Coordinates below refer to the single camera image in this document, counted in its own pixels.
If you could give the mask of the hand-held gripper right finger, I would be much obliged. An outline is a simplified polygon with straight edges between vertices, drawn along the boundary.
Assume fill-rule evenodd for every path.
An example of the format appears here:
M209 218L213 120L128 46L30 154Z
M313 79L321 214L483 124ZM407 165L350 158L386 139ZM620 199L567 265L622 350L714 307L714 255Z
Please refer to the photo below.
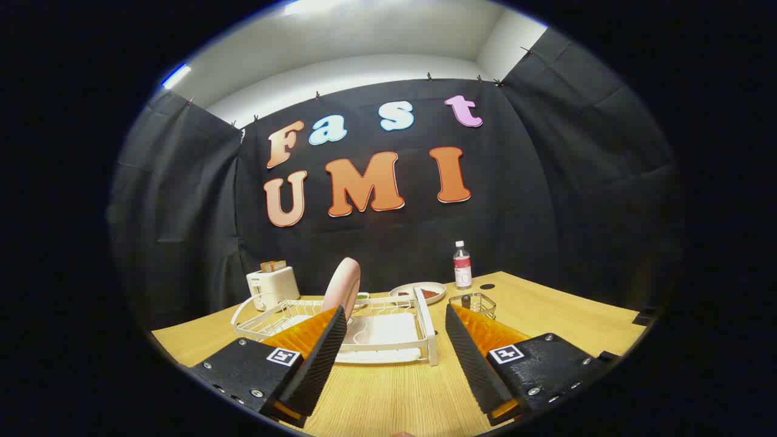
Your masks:
M447 305L445 329L472 395L493 426L538 417L619 360L608 351L588 354L557 334L529 337L454 303Z

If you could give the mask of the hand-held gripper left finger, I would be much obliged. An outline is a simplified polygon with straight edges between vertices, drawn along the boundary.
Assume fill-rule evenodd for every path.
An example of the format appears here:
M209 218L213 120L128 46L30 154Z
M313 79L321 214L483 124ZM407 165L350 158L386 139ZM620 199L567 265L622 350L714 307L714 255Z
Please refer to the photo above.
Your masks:
M313 415L347 332L336 305L264 340L240 337L189 367L198 384L275 421Z

